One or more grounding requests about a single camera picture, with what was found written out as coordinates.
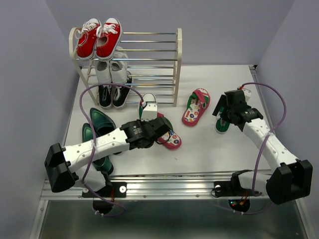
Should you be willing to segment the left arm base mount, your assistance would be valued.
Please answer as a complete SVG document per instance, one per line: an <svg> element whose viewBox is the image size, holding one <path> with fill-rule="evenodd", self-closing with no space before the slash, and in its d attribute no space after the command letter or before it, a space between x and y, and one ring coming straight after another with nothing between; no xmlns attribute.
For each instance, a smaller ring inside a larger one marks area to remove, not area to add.
<svg viewBox="0 0 319 239"><path fill-rule="evenodd" d="M116 202L116 198L125 198L127 193L126 182L113 182L106 185L92 195L99 200L93 200L94 214L103 218L118 217L126 212L126 208Z"/></svg>

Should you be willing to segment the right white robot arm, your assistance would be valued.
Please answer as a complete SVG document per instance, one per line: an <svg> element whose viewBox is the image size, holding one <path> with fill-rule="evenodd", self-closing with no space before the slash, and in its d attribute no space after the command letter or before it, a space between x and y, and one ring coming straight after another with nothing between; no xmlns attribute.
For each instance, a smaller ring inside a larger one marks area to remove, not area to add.
<svg viewBox="0 0 319 239"><path fill-rule="evenodd" d="M256 170L234 172L228 181L216 181L214 197L267 195L276 205L306 197L311 192L313 166L289 152L271 132L262 114L246 102L246 91L234 90L221 95L214 116L233 124L260 150L271 168L271 174Z"/></svg>

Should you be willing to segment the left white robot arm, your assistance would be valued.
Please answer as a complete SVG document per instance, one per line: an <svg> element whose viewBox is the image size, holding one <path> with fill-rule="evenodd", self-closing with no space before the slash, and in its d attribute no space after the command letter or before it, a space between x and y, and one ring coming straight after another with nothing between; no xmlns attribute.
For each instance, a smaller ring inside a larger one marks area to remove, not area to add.
<svg viewBox="0 0 319 239"><path fill-rule="evenodd" d="M111 184L104 176L92 169L85 173L86 166L95 160L135 148L149 148L171 130L165 117L150 121L135 120L107 133L104 136L76 145L62 147L59 143L50 146L44 162L51 191L60 193L72 187L80 187L80 179L99 196L110 193Z"/></svg>

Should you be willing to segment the green sneaker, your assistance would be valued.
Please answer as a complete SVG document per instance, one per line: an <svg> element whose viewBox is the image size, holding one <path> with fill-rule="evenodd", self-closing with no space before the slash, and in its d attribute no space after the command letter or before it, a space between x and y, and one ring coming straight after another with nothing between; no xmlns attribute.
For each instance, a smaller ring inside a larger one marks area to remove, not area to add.
<svg viewBox="0 0 319 239"><path fill-rule="evenodd" d="M147 103L155 102L158 104L157 99L154 94L152 93L146 93L143 95L143 98L140 100L139 108L138 108L138 114L139 119L141 120L142 116L142 107L144 107Z"/></svg>
<svg viewBox="0 0 319 239"><path fill-rule="evenodd" d="M215 124L215 130L217 133L224 134L228 131L230 123L226 122L222 118L218 118Z"/></svg>

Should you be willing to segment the pink patterned sandal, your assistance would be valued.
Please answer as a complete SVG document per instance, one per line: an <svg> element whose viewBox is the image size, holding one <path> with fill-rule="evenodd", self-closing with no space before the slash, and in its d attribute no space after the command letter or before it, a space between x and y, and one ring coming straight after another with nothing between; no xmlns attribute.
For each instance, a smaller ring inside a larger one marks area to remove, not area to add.
<svg viewBox="0 0 319 239"><path fill-rule="evenodd" d="M189 96L186 110L181 118L186 126L196 126L202 115L208 109L210 95L204 88L198 88Z"/></svg>
<svg viewBox="0 0 319 239"><path fill-rule="evenodd" d="M164 117L164 115L161 113L158 113L157 116ZM177 135L174 132L171 122L166 117L164 118L168 121L170 125L170 130L167 133L165 133L163 136L158 138L157 143L163 145L169 150L176 150L182 144L181 138L179 137L179 135Z"/></svg>

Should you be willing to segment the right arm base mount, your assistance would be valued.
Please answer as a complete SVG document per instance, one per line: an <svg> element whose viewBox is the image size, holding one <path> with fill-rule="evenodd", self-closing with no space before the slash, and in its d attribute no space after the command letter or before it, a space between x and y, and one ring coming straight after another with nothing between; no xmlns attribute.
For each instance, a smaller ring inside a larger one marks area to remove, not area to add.
<svg viewBox="0 0 319 239"><path fill-rule="evenodd" d="M246 213L250 209L250 190L234 186L230 181L214 182L211 196L214 198L230 197L228 204L233 211Z"/></svg>

